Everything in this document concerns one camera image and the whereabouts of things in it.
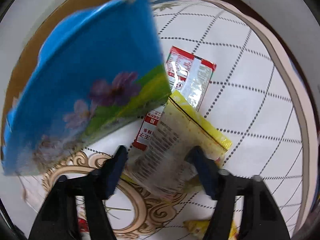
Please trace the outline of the white diamond pattern blanket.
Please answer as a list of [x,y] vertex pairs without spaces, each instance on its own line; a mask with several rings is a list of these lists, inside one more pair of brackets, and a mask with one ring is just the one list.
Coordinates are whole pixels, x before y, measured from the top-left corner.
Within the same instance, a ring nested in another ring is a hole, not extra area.
[[[165,2],[153,13],[164,55],[175,46],[216,64],[200,113],[232,141],[223,166],[236,176],[262,176],[294,234],[307,144],[280,67],[255,31],[211,2]],[[192,239],[183,222],[209,218],[215,202],[195,191],[168,204],[125,181],[105,208],[119,239]]]

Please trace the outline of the clear yellow edged snack packet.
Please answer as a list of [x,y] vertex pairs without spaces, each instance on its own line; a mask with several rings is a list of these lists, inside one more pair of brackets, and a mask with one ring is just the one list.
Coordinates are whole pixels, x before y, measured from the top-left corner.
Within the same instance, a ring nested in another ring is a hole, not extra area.
[[195,146],[221,164],[232,142],[174,91],[164,107],[147,148],[127,162],[125,171],[153,195],[170,201],[197,172],[186,161]]

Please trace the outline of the red white strip snack packet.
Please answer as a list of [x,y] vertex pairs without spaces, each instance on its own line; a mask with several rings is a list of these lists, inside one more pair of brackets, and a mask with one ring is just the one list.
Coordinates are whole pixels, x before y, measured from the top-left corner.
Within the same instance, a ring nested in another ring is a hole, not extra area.
[[[179,91],[187,102],[199,110],[217,65],[185,50],[171,47],[165,68],[172,92]],[[165,104],[148,112],[132,143],[134,148],[146,150],[152,133],[163,113]]]

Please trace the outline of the open cardboard milk box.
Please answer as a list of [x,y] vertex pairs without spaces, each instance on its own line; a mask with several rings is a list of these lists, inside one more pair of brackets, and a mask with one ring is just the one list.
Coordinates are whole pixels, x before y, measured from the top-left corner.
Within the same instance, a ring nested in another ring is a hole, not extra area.
[[170,93],[150,0],[65,0],[13,69],[2,117],[3,172],[46,172]]

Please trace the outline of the yellow guoba snack bag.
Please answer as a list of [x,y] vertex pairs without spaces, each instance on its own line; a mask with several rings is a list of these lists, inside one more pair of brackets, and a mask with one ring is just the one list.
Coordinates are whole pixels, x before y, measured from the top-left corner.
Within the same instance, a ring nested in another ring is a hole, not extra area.
[[[186,220],[183,222],[183,226],[188,230],[190,234],[195,236],[197,239],[203,239],[208,226],[210,224],[210,219],[207,220]],[[238,228],[234,221],[231,224],[231,230],[229,233],[229,240],[236,240],[238,238]]]

